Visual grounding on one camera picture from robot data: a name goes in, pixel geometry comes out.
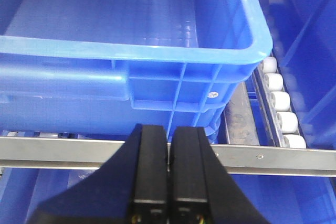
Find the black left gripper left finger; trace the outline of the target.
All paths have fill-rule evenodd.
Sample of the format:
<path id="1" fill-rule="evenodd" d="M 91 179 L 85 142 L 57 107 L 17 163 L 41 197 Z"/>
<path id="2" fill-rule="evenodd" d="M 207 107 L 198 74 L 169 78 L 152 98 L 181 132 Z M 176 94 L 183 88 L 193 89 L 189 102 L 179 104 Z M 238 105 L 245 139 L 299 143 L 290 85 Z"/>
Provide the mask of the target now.
<path id="1" fill-rule="evenodd" d="M 39 203 L 28 223 L 166 223 L 167 185 L 165 130 L 138 124 L 98 170 Z"/>

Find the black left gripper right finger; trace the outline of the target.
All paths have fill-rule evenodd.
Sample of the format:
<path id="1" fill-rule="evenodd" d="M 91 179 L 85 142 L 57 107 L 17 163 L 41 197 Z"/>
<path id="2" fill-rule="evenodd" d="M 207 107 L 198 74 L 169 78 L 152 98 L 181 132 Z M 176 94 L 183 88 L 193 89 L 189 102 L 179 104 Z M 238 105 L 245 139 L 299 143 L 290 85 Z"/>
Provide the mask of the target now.
<path id="1" fill-rule="evenodd" d="M 220 163 L 201 127 L 176 128 L 170 179 L 170 223 L 269 222 Z"/>

